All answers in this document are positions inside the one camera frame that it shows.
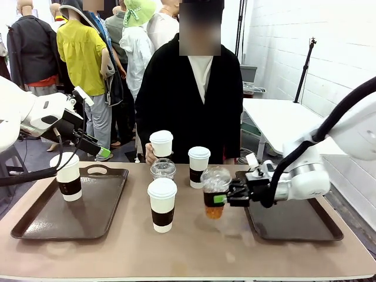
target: plastic cup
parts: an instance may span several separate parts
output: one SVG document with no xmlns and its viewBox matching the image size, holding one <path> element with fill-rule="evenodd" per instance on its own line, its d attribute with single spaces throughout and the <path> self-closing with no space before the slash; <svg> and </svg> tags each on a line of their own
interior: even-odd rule
<svg viewBox="0 0 376 282">
<path fill-rule="evenodd" d="M 210 167 L 201 175 L 201 181 L 204 185 L 206 216 L 210 219 L 221 218 L 224 203 L 218 199 L 223 199 L 229 191 L 232 181 L 230 172 L 223 167 Z"/>
<path fill-rule="evenodd" d="M 161 177 L 166 177 L 174 180 L 176 166 L 170 159 L 158 159 L 152 164 L 150 173 L 153 176 L 153 180 Z"/>
</svg>

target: white jacket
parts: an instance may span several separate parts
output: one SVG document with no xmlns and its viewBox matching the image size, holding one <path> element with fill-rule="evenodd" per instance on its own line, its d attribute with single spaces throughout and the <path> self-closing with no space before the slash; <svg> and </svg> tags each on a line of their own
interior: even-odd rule
<svg viewBox="0 0 376 282">
<path fill-rule="evenodd" d="M 147 34 L 153 42 L 155 51 L 170 42 L 179 33 L 179 22 L 164 13 L 153 15 L 147 25 Z"/>
<path fill-rule="evenodd" d="M 119 43 L 128 56 L 127 85 L 136 100 L 143 74 L 154 53 L 154 46 L 142 26 L 123 28 L 123 37 Z"/>
</svg>

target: tray handle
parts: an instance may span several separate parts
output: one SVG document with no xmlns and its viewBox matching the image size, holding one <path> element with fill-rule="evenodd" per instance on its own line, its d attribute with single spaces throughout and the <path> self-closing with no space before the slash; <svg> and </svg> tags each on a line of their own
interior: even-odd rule
<svg viewBox="0 0 376 282">
<path fill-rule="evenodd" d="M 94 168 L 105 169 L 106 173 L 89 173 L 89 169 L 94 169 Z M 91 166 L 81 167 L 80 169 L 83 170 L 87 175 L 91 175 L 91 174 L 92 175 L 98 175 L 98 174 L 113 175 L 113 174 L 116 174 L 116 172 L 118 170 L 118 169 L 111 169 L 108 166 L 104 166 L 102 164 L 92 164 Z"/>
</svg>

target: black coat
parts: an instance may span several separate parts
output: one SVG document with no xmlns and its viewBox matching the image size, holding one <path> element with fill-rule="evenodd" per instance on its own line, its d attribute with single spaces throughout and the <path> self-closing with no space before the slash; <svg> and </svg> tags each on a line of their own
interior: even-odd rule
<svg viewBox="0 0 376 282">
<path fill-rule="evenodd" d="M 240 156 L 243 83 L 236 56 L 221 46 L 211 67 L 205 104 L 188 57 L 179 56 L 179 34 L 150 60 L 136 100 L 137 131 L 142 146 L 158 130 L 174 136 L 173 161 L 188 163 L 188 150 L 204 146 L 210 163 Z"/>
<path fill-rule="evenodd" d="M 48 23 L 34 16 L 23 16 L 12 25 L 12 29 L 13 32 L 8 33 L 7 45 L 15 84 L 23 86 L 23 83 L 39 82 L 59 74 L 56 33 Z"/>
</svg>

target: brown tray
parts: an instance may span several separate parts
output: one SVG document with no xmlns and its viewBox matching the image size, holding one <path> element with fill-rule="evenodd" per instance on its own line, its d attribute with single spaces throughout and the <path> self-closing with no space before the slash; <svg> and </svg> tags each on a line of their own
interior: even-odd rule
<svg viewBox="0 0 376 282">
<path fill-rule="evenodd" d="M 100 168 L 106 173 L 89 173 Z M 64 201 L 56 178 L 11 231 L 16 239 L 98 239 L 109 230 L 124 190 L 128 170 L 101 164 L 80 169 L 82 197 Z"/>
<path fill-rule="evenodd" d="M 245 181 L 245 172 L 236 177 Z M 250 202 L 246 209 L 257 234 L 266 240 L 340 241 L 341 229 L 316 199 L 278 202 L 270 209 Z"/>
</svg>

